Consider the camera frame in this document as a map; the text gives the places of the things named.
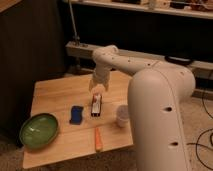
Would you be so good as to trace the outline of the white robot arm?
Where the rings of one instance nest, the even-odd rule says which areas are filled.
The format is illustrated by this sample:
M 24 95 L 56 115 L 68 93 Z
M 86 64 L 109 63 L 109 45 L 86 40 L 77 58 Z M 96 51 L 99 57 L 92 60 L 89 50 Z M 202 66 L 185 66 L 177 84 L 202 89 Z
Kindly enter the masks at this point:
M 192 71 L 121 56 L 114 45 L 95 49 L 92 58 L 96 67 L 91 87 L 108 87 L 112 69 L 131 76 L 127 102 L 138 171 L 191 171 L 179 104 L 195 89 Z

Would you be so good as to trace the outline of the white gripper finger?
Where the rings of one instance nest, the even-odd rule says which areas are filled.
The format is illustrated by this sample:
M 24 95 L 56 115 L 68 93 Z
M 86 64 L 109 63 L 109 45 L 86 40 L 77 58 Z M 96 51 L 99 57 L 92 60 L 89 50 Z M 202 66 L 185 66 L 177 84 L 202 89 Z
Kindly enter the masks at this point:
M 92 91 L 92 89 L 95 87 L 94 82 L 89 83 L 89 91 Z
M 109 90 L 109 84 L 108 83 L 104 84 L 104 88 L 105 88 L 105 91 L 108 91 Z

